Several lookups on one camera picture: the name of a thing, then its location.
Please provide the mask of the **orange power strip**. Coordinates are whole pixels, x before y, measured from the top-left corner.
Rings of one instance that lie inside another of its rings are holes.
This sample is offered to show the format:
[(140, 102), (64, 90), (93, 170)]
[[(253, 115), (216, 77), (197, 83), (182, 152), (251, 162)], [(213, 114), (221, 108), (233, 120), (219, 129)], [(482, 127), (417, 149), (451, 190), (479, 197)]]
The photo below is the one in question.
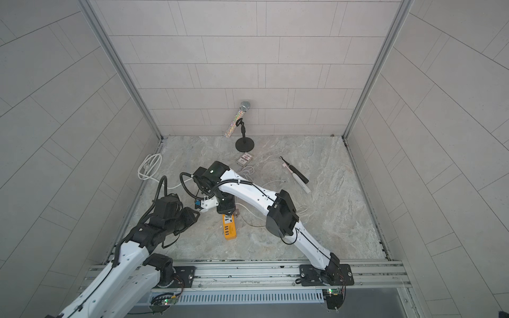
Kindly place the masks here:
[(227, 241), (237, 238), (234, 215), (223, 215), (223, 234)]

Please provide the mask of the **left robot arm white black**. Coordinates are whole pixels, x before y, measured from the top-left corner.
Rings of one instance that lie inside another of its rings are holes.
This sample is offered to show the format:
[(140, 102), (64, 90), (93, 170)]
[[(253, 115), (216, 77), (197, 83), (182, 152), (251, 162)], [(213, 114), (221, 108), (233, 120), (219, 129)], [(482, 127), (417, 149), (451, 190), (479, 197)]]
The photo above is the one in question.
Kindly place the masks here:
[(179, 274), (173, 259), (155, 252), (165, 248), (168, 235), (179, 237), (198, 221), (199, 212), (184, 207), (175, 193), (168, 193), (161, 177), (152, 205), (115, 248), (113, 260), (96, 279), (60, 313), (59, 317), (126, 317), (156, 287), (175, 287), (149, 303), (151, 313), (164, 312), (192, 285), (189, 274)]

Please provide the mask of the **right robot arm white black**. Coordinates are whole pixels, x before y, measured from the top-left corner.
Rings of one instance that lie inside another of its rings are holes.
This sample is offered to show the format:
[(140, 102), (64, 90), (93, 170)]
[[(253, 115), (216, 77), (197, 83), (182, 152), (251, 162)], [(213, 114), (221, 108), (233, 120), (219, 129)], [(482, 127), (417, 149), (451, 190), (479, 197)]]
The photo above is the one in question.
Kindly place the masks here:
[(307, 231), (288, 192), (265, 189), (219, 161), (208, 169), (199, 167), (193, 174), (182, 172), (179, 179), (202, 211), (226, 205), (226, 211), (218, 213), (231, 215), (237, 198), (260, 211), (266, 219), (265, 229), (285, 245), (298, 248), (310, 261), (311, 272), (301, 274), (303, 283), (344, 288), (355, 284), (349, 265), (342, 264)]

